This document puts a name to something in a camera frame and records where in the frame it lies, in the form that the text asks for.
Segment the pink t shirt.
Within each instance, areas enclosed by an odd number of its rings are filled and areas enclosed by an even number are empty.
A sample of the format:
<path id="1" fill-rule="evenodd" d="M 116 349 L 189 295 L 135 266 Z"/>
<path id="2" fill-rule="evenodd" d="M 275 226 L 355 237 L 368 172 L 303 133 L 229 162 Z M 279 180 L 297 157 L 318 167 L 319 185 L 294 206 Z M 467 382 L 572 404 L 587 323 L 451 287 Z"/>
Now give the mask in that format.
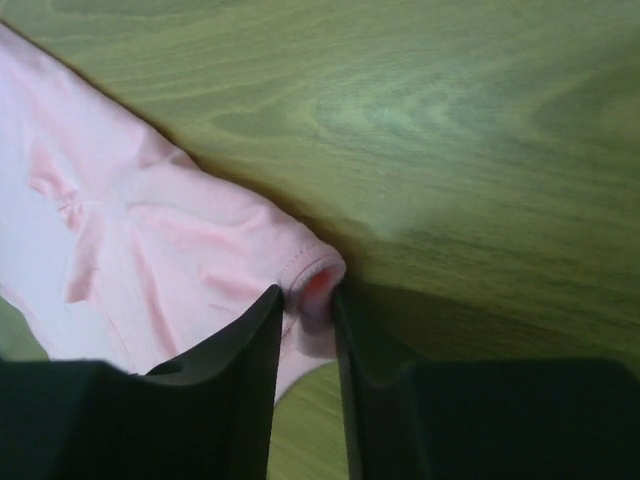
<path id="1" fill-rule="evenodd" d="M 285 307 L 276 391 L 335 357 L 341 255 L 264 197 L 1 31 L 1 293 L 52 360 L 144 374 L 240 317 Z"/>

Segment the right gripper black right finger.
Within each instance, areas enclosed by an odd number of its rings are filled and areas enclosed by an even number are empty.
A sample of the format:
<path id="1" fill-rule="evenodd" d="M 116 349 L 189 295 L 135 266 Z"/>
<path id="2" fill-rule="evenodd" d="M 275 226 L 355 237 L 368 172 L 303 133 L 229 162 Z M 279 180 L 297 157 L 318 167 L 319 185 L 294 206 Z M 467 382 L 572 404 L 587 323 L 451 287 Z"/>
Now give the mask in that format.
<path id="1" fill-rule="evenodd" d="M 333 300 L 353 479 L 635 479 L 639 380 L 595 358 L 432 362 Z"/>

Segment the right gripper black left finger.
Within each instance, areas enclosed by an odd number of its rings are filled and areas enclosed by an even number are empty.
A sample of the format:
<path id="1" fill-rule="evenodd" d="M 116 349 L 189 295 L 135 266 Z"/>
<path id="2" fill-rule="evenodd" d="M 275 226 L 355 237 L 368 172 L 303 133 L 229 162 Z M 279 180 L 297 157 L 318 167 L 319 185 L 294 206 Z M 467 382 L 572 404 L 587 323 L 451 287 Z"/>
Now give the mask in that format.
<path id="1" fill-rule="evenodd" d="M 145 375 L 102 361 L 3 362 L 5 479 L 263 479 L 283 295 Z"/>

